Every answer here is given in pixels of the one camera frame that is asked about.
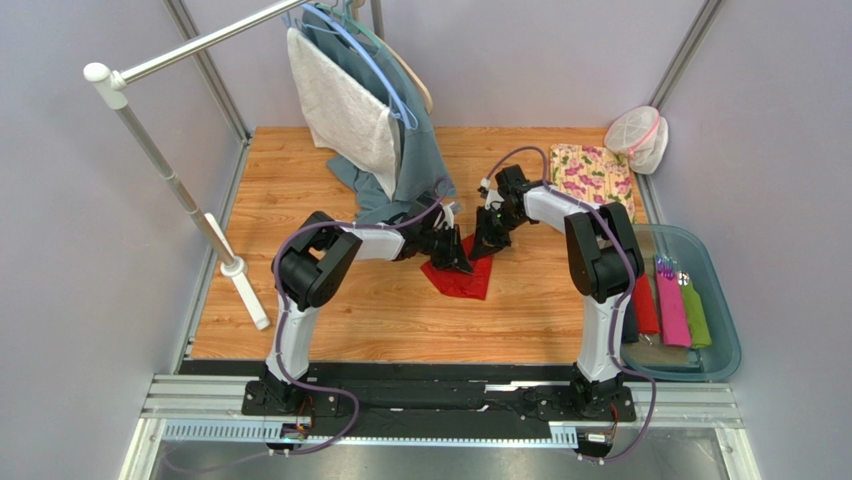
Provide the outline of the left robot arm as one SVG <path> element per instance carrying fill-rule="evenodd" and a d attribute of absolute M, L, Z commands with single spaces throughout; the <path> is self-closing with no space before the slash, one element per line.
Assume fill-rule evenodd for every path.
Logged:
<path fill-rule="evenodd" d="M 461 210 L 456 201 L 441 204 L 423 195 L 377 223 L 347 223 L 313 213 L 273 260 L 279 320 L 264 369 L 246 386 L 243 413 L 294 415 L 307 404 L 309 352 L 319 314 L 353 263 L 426 255 L 439 270 L 472 273 L 455 222 Z"/>

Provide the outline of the red paper napkin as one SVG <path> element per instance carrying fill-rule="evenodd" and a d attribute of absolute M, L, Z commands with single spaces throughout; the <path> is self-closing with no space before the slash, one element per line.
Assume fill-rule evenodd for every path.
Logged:
<path fill-rule="evenodd" d="M 420 266 L 420 270 L 431 285 L 442 295 L 484 301 L 488 293 L 493 261 L 493 255 L 472 260 L 472 274 L 438 270 L 430 261 L 423 263 Z"/>

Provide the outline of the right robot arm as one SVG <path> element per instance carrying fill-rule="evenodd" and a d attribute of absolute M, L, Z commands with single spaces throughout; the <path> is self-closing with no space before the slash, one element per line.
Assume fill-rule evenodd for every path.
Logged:
<path fill-rule="evenodd" d="M 511 244 L 524 224 L 545 223 L 563 233 L 570 277 L 583 297 L 581 351 L 574 364 L 568 402 L 580 417 L 593 418 L 615 406 L 622 393 L 620 357 L 626 307 L 644 263 L 626 208 L 571 197 L 545 180 L 531 181 L 518 165 L 480 182 L 484 200 L 476 210 L 471 260 Z"/>

